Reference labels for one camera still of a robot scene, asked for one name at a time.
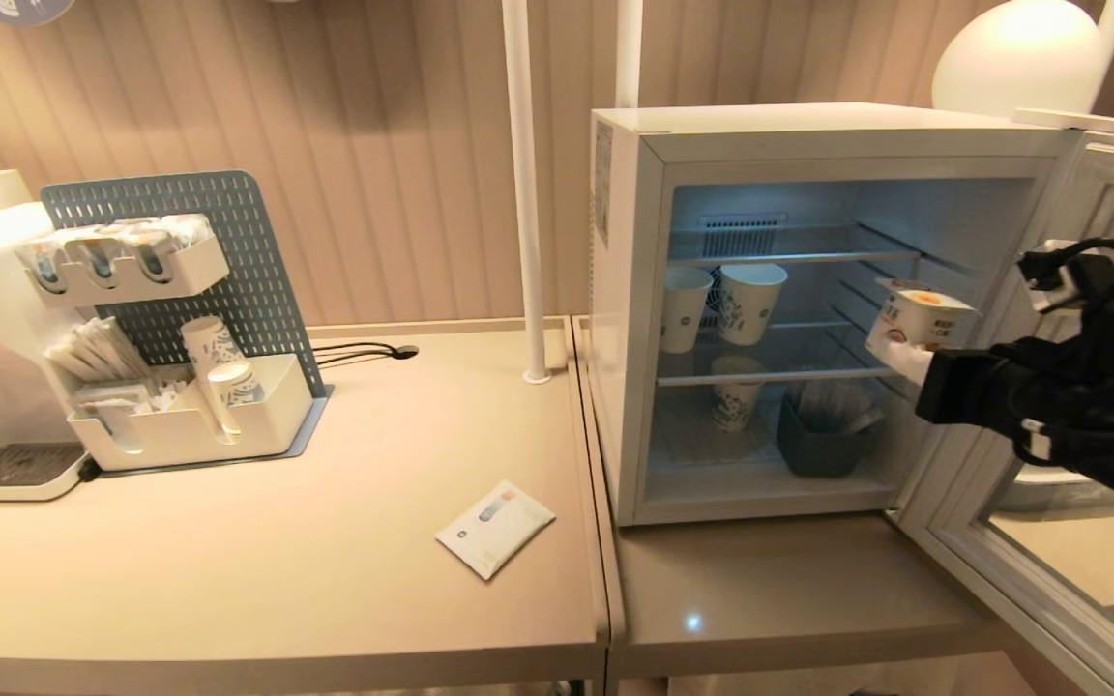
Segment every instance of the black cable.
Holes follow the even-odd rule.
[[[349,345],[356,345],[354,343],[348,345],[328,345],[324,347],[326,351],[332,351],[332,349],[345,349]],[[405,361],[410,357],[414,357],[420,354],[420,350],[414,345],[399,345],[394,347],[393,345],[385,345],[384,343],[359,343],[358,345],[380,345],[380,349],[374,349],[374,351],[355,351],[352,353],[343,353],[341,355],[328,356],[323,361],[317,361],[319,366],[332,365],[334,363],[341,363],[344,361],[352,361],[355,357],[367,357],[368,355],[380,355],[383,357],[393,357],[394,361]]]
[[[1029,450],[1025,449],[1025,444],[1022,444],[1020,440],[1013,441],[1013,455],[1014,458],[1018,458],[1023,462],[1034,464],[1035,467],[1052,465],[1052,461],[1048,461],[1048,459],[1035,458],[1034,453],[1030,453]]]
[[[1064,249],[1057,249],[1056,252],[1052,252],[1052,255],[1057,257],[1057,259],[1059,259],[1059,263],[1056,264],[1057,266],[1064,266],[1072,259],[1072,257],[1088,249],[1111,249],[1112,252],[1114,252],[1114,238],[1112,237],[1084,238],[1083,241],[1072,244],[1071,246],[1065,246]],[[1114,281],[1111,282],[1111,285],[1106,287],[1105,291],[1103,291],[1102,295],[1096,294],[1095,296],[1088,296],[1088,298],[1086,300],[1086,305],[1084,305],[1082,312],[1083,313],[1097,312],[1097,310],[1100,310],[1102,305],[1110,303],[1111,300],[1114,300]],[[1065,303],[1053,304],[1052,307],[1044,308],[1044,313],[1052,312],[1052,310],[1057,310],[1061,307],[1061,305],[1066,303],[1068,303],[1068,301],[1065,301]]]
[[[1114,430],[1082,430],[1077,428],[1066,428],[1062,424],[1043,424],[1044,435],[1052,432],[1056,435],[1065,435],[1071,440],[1114,440]]]
[[[356,341],[354,343],[340,343],[338,345],[319,345],[319,347],[314,347],[312,352],[324,353],[328,351],[341,351],[341,349],[359,349],[362,347],[363,345],[372,345],[372,347],[385,349],[385,351],[390,352],[390,355],[397,355],[401,351],[401,347],[394,347],[389,343],[377,343],[375,341]],[[405,360],[405,357],[399,357],[399,360]]]

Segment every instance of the drip tray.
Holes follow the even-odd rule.
[[[14,443],[0,447],[0,501],[50,501],[80,481],[92,465],[76,443]]]

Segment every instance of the glass fridge door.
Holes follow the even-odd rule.
[[[1087,136],[1065,185],[1048,198],[1030,226],[1034,246],[1114,238],[1114,136]],[[1040,318],[1018,274],[1009,283],[1012,300],[987,317],[994,342],[1079,333],[1077,317]],[[1013,442],[994,432],[947,427],[897,520],[1084,690],[1114,693],[1113,488],[1018,461]]]

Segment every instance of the striped wall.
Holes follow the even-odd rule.
[[[928,106],[942,48],[996,3],[646,0],[641,102]],[[582,312],[616,3],[530,12],[546,304]],[[78,0],[0,23],[0,167],[35,190],[251,171],[313,325],[521,313],[499,0]]]

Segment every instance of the beige table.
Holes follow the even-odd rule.
[[[314,332],[413,343],[329,370],[286,461],[0,503],[0,692],[317,693],[602,678],[607,616],[568,322]],[[557,514],[491,582],[433,539],[499,480]]]
[[[584,427],[594,433],[585,370],[580,376]],[[590,457],[599,472],[597,447]],[[596,483],[603,488],[602,476]],[[610,688],[622,682],[646,692],[646,678],[678,675],[961,656],[998,650],[1012,637],[878,512],[602,526],[602,535],[616,551],[605,555]]]

